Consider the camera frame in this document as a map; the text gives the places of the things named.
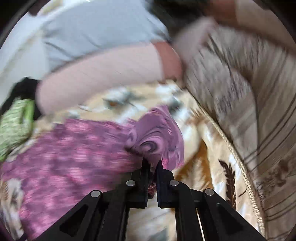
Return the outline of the purple floral cloth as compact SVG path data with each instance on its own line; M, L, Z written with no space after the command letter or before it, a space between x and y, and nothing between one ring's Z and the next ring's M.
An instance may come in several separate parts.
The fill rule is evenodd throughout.
M184 162L182 133L167 106L139 120L68 119L2 167L5 181L21 182L18 212L25 234L37 238L92 190L112 190L147 159L154 170Z

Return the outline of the leaf-patterned beige blanket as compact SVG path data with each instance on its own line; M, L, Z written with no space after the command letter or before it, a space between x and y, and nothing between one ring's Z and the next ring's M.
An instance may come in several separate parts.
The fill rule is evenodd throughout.
M189 92L179 89L173 82L109 90L93 96L82 105L43 116L35 121L30 138L9 154L4 163L14 161L39 137L68 119L124 123L126 120L137 121L160 105L168 106L184 140L184 164L173 170L174 177L192 189L214 189L254 228L259 229L254 202L248 195L249 186L226 140L200 113ZM18 214L23 196L21 182L16 179L5 181L1 170L1 224L13 240L22 237L31 240L25 234Z

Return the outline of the pink sofa backrest cushion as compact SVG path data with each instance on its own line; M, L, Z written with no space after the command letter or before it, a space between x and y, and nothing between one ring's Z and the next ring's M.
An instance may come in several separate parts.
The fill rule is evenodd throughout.
M42 80L36 91L41 114L51 114L123 85L180 80L182 63L167 42L112 48L68 64Z

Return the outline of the green patterned pillow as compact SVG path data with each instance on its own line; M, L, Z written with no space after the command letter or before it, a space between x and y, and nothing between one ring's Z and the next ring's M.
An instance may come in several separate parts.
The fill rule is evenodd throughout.
M1 162L32 134L35 102L16 98L1 116Z

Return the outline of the striped beige cushion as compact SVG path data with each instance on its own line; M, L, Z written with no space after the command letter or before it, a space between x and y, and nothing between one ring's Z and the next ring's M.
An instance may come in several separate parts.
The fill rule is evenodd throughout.
M173 39L184 82L233 145L268 240L295 226L295 56L257 34L201 18Z

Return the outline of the black garment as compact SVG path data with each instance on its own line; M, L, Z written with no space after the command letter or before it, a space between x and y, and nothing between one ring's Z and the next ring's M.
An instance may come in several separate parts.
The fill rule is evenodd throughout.
M1 106L1 116L10 109L13 101L16 98L30 99L35 101L37 87L40 82L40 80L25 77L21 81L14 84L10 94Z

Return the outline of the grey pillow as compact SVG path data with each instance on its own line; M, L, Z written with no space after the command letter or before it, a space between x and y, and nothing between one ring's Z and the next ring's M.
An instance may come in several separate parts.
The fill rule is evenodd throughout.
M43 34L50 71L93 52L169 36L145 1L82 3L53 17Z

